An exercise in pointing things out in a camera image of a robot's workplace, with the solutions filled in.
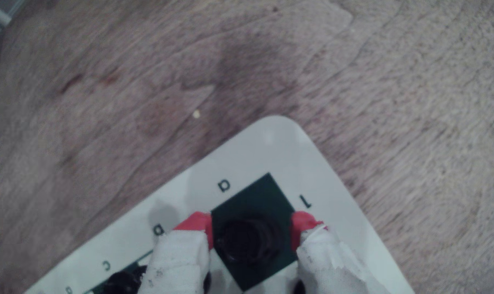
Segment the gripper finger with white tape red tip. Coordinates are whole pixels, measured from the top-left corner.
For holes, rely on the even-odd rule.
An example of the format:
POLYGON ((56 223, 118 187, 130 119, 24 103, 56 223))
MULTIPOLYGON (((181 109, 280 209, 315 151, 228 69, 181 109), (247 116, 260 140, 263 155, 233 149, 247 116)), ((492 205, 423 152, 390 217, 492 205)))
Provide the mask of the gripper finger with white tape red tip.
POLYGON ((305 211, 290 218, 291 248, 306 293, 390 293, 324 222, 305 211))
POLYGON ((204 293, 212 239, 211 214, 192 213, 159 238, 138 293, 204 293))

